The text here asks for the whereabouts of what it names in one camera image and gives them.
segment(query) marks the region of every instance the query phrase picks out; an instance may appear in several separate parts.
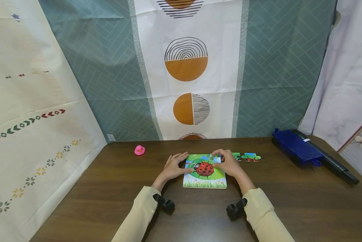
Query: hand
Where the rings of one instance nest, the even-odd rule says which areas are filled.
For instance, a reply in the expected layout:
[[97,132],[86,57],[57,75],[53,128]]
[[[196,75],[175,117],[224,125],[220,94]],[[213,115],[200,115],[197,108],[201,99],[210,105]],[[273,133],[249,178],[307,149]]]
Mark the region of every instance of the hand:
[[248,192],[250,189],[255,189],[254,183],[252,183],[250,177],[240,167],[239,162],[235,159],[230,150],[219,149],[212,152],[212,155],[221,154],[224,157],[221,159],[222,163],[214,163],[213,166],[222,169],[225,173],[233,176],[240,186],[242,195]]
[[232,151],[230,150],[215,150],[212,152],[212,156],[221,154],[224,157],[221,159],[221,161],[224,161],[222,163],[214,163],[213,166],[215,168],[222,169],[225,173],[227,173],[230,176],[237,177],[242,175],[244,170],[240,167],[239,162],[236,160],[236,158],[233,156]]
[[156,180],[154,181],[152,187],[161,192],[165,183],[173,178],[176,178],[179,175],[192,173],[194,172],[193,168],[179,168],[178,164],[181,163],[189,156],[188,152],[183,154],[175,154],[171,155],[166,161],[164,170],[158,175]]

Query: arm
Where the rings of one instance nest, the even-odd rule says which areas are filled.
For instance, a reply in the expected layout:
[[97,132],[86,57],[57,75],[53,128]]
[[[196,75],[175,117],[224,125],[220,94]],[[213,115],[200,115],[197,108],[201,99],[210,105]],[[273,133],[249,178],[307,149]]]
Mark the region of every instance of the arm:
[[260,188],[256,188],[249,176],[240,167],[230,150],[216,150],[212,155],[222,154],[223,163],[215,163],[214,167],[221,168],[233,176],[240,186],[243,198],[247,199],[244,211],[247,221],[255,231],[259,242],[294,242],[286,227],[274,211],[270,200]]
[[137,242],[142,241],[147,226],[149,225],[158,203],[154,200],[154,194],[160,194],[165,183],[170,179],[185,173],[193,172],[193,168],[181,169],[178,164],[188,157],[188,153],[170,156],[164,170],[158,175],[151,187],[143,187],[129,214],[119,227],[111,242]]

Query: pink rubber duck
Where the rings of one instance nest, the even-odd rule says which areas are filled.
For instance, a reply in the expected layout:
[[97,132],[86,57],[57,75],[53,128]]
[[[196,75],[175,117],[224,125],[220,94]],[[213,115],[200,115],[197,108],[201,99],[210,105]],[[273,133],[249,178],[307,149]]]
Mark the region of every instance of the pink rubber duck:
[[134,153],[136,155],[143,155],[145,153],[145,147],[138,145],[137,147],[135,147]]

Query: white curtain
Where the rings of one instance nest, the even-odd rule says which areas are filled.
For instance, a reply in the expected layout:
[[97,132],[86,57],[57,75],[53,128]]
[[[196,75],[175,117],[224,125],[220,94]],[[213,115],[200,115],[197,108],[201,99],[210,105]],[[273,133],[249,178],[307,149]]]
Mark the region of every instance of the white curtain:
[[[318,84],[299,129],[342,151],[347,145],[362,144],[355,140],[362,130],[362,0],[339,0],[337,10],[341,18],[331,33]],[[362,152],[346,151],[342,155],[362,174]]]
[[28,241],[106,144],[37,0],[0,0],[0,241]]

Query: cream sweater sleeve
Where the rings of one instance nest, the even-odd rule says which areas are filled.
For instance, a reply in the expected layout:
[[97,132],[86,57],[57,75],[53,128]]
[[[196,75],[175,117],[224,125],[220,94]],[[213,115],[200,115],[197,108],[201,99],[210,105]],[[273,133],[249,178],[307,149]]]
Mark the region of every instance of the cream sweater sleeve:
[[294,242],[262,189],[251,189],[243,198],[248,201],[244,207],[247,221],[251,224],[259,242]]
[[154,194],[161,193],[152,187],[143,187],[111,242],[140,242],[145,235],[158,203]]

